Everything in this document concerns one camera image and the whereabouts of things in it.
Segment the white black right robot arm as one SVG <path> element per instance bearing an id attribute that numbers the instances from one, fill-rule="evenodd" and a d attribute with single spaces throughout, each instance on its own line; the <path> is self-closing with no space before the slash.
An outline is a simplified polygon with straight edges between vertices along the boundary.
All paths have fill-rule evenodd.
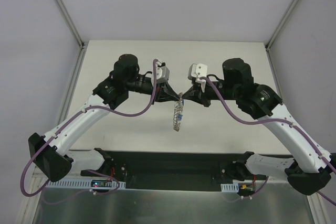
<path id="1" fill-rule="evenodd" d="M 244 125 L 264 125 L 290 152 L 291 158 L 245 152 L 225 167 L 231 179 L 243 181 L 264 175 L 287 181 L 296 191 L 310 196 L 323 189 L 335 172 L 335 155 L 314 141 L 293 118 L 281 97 L 269 86 L 254 81 L 251 67 L 240 58 L 225 60 L 223 79 L 210 81 L 204 64 L 192 64 L 192 87 L 183 99 L 209 107 L 219 100 L 228 114 Z"/>

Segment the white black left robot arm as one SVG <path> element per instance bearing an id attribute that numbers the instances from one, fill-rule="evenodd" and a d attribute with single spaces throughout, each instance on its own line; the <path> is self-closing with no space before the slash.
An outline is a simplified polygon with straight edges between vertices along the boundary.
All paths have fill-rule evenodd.
<path id="1" fill-rule="evenodd" d="M 170 87 L 169 69 L 164 62 L 153 60 L 151 76 L 140 74 L 135 55 L 124 54 L 114 63 L 109 75 L 93 89 L 86 102 L 67 120 L 43 135 L 32 134 L 28 139 L 32 162 L 51 182 L 63 179 L 74 170 L 94 170 L 106 176 L 111 170 L 111 158 L 95 149 L 75 153 L 70 149 L 96 122 L 109 113 L 132 117 L 116 111 L 129 98 L 130 92 L 150 96 L 155 102 L 177 101 L 179 96 Z"/>

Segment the silver disc with key rings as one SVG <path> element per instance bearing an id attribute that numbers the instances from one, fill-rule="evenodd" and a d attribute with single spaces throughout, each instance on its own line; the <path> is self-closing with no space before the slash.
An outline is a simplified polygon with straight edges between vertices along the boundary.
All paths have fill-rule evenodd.
<path id="1" fill-rule="evenodd" d="M 180 96 L 180 100 L 183 99 L 182 98 L 183 93 L 179 93 L 179 96 Z M 173 130 L 175 130 L 176 132 L 178 132 L 180 130 L 180 127 L 181 127 L 181 120 L 178 121 L 177 116 L 179 114 L 183 115 L 183 108 L 184 108 L 184 104 L 181 103 L 180 100 L 176 101 L 175 104 L 174 104 Z"/>

